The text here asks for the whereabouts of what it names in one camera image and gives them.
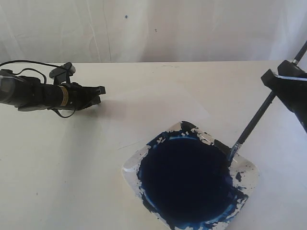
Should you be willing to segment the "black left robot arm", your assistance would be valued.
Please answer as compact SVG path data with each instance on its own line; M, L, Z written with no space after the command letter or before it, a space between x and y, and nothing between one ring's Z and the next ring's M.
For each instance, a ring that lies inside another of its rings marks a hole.
M16 76L9 69L0 70L0 102L13 105L18 111L68 110L80 111L101 103L104 86L86 87L70 82L75 70L52 70L53 84L36 77Z

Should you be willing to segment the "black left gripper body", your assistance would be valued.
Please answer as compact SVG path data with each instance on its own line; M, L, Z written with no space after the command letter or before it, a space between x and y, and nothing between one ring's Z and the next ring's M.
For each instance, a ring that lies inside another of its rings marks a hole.
M95 105L96 87L85 87L75 82L62 85L68 92L68 101L64 106L67 110L80 111Z

